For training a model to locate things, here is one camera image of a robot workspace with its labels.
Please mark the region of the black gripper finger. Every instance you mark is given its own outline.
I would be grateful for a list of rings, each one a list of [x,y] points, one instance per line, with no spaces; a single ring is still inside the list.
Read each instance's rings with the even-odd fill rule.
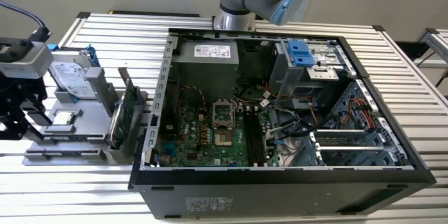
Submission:
[[[23,113],[1,112],[1,140],[21,140],[26,132]]]
[[[27,116],[35,125],[38,126],[50,126],[51,121],[45,115],[45,107],[39,101],[31,102],[29,100],[23,100],[23,102],[19,105],[19,108],[22,112],[25,113],[25,116]],[[26,118],[23,118],[25,121],[25,134],[23,137],[27,140],[42,140],[43,136],[39,133],[38,129],[33,126],[33,124],[27,121]]]

